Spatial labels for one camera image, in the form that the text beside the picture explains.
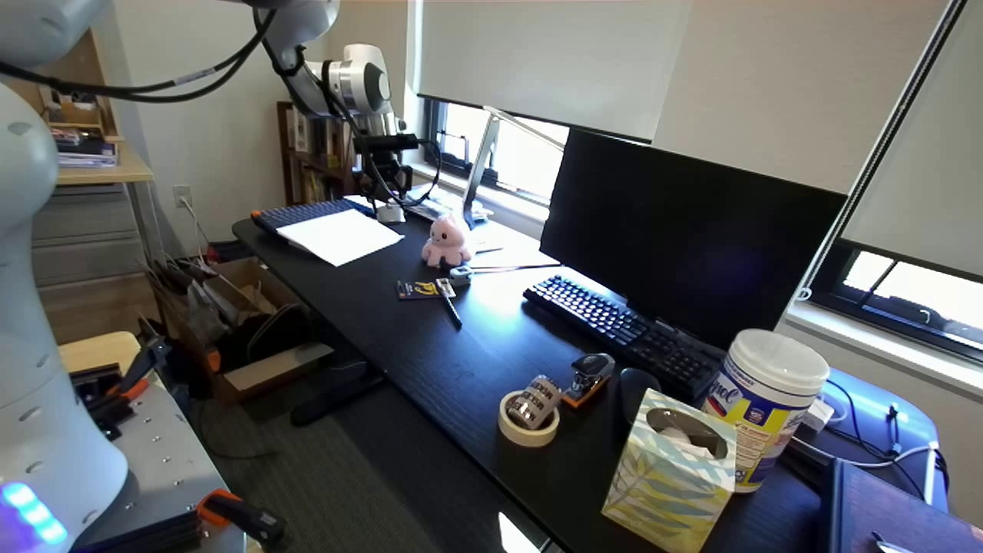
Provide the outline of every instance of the black keyboard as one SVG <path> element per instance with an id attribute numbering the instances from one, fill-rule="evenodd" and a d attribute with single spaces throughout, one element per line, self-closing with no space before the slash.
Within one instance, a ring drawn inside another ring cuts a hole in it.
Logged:
<path id="1" fill-rule="evenodd" d="M 722 367 L 722 353 L 667 323 L 648 323 L 631 308 L 612 303 L 590 287 L 550 277 L 526 287 L 526 302 L 609 348 L 620 362 L 653 371 L 665 394 L 700 401 Z"/>

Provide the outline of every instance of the paper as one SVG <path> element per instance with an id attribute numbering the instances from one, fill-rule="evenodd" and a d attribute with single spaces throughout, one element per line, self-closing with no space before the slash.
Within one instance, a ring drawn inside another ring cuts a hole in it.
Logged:
<path id="1" fill-rule="evenodd" d="M 402 239 L 389 227 L 354 208 L 286 225 L 279 234 L 335 266 Z"/>

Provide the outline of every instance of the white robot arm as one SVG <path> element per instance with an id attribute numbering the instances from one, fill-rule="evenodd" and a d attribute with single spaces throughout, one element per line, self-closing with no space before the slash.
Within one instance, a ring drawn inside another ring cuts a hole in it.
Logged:
<path id="1" fill-rule="evenodd" d="M 329 87 L 303 67 L 339 0 L 242 0 L 267 20 L 264 49 L 308 115 L 341 112 L 360 136 L 388 136 L 382 53 L 349 49 Z M 105 0 L 0 0 L 0 73 L 63 59 Z M 64 375 L 31 273 L 31 218 L 55 189 L 47 123 L 0 87 L 0 548 L 68 548 L 127 482 L 127 456 L 100 432 Z"/>

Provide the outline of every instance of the computer monitor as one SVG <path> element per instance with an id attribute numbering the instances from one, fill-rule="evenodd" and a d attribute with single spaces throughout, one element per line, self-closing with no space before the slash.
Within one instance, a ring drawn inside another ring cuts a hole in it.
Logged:
<path id="1" fill-rule="evenodd" d="M 540 248 L 712 348 L 775 328 L 844 195 L 576 128 Z"/>

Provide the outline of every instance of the white bucket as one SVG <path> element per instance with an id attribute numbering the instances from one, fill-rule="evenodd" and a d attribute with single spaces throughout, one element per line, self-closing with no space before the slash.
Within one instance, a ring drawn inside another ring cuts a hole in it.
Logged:
<path id="1" fill-rule="evenodd" d="M 762 484 L 827 375 L 827 359 L 792 336 L 745 328 L 732 342 L 705 412 L 737 428 L 737 491 Z"/>

